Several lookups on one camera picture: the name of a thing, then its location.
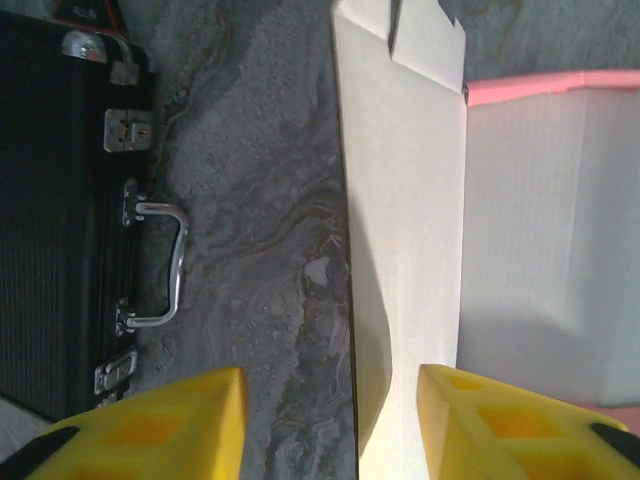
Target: metal corner guard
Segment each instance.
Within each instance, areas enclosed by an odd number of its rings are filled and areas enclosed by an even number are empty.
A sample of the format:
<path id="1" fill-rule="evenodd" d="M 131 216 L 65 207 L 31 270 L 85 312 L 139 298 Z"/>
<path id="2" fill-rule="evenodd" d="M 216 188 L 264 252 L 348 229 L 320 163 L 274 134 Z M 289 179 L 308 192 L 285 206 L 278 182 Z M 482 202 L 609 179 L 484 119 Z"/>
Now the metal corner guard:
<path id="1" fill-rule="evenodd" d="M 116 333 L 132 332 L 138 328 L 158 327 L 171 321 L 178 311 L 180 304 L 180 287 L 182 284 L 182 264 L 189 235 L 189 220 L 187 215 L 175 205 L 167 203 L 138 202 L 135 204 L 136 218 L 141 220 L 146 216 L 168 216 L 178 221 L 178 233 L 173 244 L 171 265 L 169 267 L 169 308 L 157 317 L 140 317 L 128 309 L 127 299 L 121 299 L 117 310 Z"/>
<path id="2" fill-rule="evenodd" d="M 62 53 L 90 62 L 107 63 L 107 50 L 99 35 L 71 30 L 62 39 Z"/>

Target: metal handle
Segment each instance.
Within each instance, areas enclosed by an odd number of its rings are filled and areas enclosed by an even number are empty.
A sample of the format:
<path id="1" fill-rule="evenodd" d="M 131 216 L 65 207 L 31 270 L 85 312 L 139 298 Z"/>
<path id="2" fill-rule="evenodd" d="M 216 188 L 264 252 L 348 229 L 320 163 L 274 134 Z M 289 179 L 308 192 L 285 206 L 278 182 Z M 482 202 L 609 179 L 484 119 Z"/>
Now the metal handle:
<path id="1" fill-rule="evenodd" d="M 164 325 L 177 313 L 180 303 L 180 285 L 182 283 L 182 262 L 184 260 L 187 236 L 189 234 L 189 220 L 187 215 L 175 205 L 139 202 L 135 205 L 135 212 L 142 217 L 148 215 L 173 217 L 178 221 L 178 233 L 173 244 L 171 266 L 169 267 L 169 308 L 159 317 L 138 317 L 135 312 L 122 311 L 119 309 L 118 317 L 120 324 L 127 331 Z"/>

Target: floor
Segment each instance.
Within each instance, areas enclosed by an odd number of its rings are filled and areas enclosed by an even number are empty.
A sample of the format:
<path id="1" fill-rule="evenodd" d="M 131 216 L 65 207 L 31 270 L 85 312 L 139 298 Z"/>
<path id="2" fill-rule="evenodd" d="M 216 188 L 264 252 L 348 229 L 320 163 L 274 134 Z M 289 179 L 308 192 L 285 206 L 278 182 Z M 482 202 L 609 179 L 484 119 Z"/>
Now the floor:
<path id="1" fill-rule="evenodd" d="M 0 0 L 43 15 L 50 0 Z M 239 364 L 243 478 L 355 477 L 345 202 L 330 0 L 122 0 L 159 66 L 157 198 L 193 223 L 183 308 L 145 332 L 140 392 Z M 633 0 L 441 0 L 467 32 L 467 80 L 640 67 Z M 149 225 L 160 308 L 171 224 Z M 42 428 L 0 404 L 0 458 Z"/>

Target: white cardboard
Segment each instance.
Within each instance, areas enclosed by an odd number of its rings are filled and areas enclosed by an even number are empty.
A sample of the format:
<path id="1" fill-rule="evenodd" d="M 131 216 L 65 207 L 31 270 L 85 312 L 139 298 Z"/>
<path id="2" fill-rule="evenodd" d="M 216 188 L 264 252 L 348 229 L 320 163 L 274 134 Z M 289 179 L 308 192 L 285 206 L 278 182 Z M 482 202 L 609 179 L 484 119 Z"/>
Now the white cardboard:
<path id="1" fill-rule="evenodd" d="M 428 478 L 418 367 L 456 360 L 464 32 L 437 0 L 334 8 L 351 242 L 360 478 Z"/>
<path id="2" fill-rule="evenodd" d="M 469 110 L 458 366 L 571 401 L 640 401 L 640 94 Z"/>

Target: metal clasp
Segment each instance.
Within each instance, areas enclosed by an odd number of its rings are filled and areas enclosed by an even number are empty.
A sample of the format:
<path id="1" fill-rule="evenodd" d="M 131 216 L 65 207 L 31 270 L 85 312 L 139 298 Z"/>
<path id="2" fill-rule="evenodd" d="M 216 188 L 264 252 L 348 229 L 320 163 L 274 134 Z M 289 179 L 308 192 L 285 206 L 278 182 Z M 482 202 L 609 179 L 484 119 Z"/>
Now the metal clasp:
<path id="1" fill-rule="evenodd" d="M 109 363 L 100 365 L 94 373 L 93 393 L 101 395 L 116 388 L 138 368 L 138 352 L 131 348 Z"/>
<path id="2" fill-rule="evenodd" d="M 118 110 L 110 108 L 104 114 L 103 147 L 107 152 L 149 150 L 153 141 L 153 112 L 149 110 Z"/>

